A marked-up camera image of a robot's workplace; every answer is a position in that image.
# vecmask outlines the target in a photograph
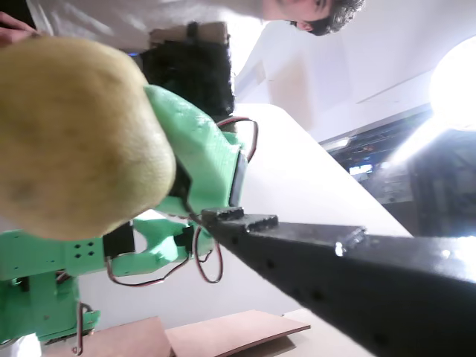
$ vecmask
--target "hand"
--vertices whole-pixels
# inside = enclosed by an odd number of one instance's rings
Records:
[[[36,35],[38,35],[38,31],[34,28],[6,13],[0,12],[0,48]]]

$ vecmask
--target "black metal beam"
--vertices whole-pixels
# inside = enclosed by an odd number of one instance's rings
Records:
[[[239,208],[202,218],[244,263],[377,356],[472,354],[473,239],[375,237]]]

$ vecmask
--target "curly hair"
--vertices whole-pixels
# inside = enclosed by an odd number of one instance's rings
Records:
[[[312,26],[312,33],[316,36],[323,36],[329,33],[340,31],[350,20],[354,18],[356,12],[360,11],[365,4],[365,0],[334,0],[331,13],[322,20],[308,22]],[[296,26],[296,21],[291,21],[291,25]]]

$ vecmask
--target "green 3d-printed part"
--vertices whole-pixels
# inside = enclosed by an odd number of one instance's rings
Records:
[[[234,187],[234,179],[242,144],[175,94],[157,86],[144,90],[189,182],[181,187],[184,195],[168,196],[156,209],[188,216],[189,210],[200,213],[229,206],[232,190],[240,189],[239,184]],[[186,246],[175,241],[186,225],[144,215],[133,224],[147,248],[115,257],[114,275],[151,273],[190,256]],[[202,230],[199,255],[212,247],[212,237]],[[0,344],[31,333],[42,341],[76,334],[80,301],[76,277],[104,268],[102,238],[71,242],[40,239],[24,231],[0,234]],[[62,272],[69,278],[61,279]],[[98,319],[99,312],[84,312],[83,331],[94,329]]]
[[[191,183],[187,201],[195,213],[229,206],[239,144],[230,144],[216,124],[200,109],[178,95],[157,86],[146,86],[173,152]],[[158,210],[188,216],[180,198],[167,197]]]

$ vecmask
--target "cardboard piece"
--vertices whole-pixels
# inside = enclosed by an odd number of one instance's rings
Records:
[[[46,347],[43,357],[71,357],[76,338]],[[170,357],[172,347],[158,318],[95,332],[84,338],[82,357]]]
[[[225,357],[310,325],[260,311],[247,311],[168,329],[177,357]]]

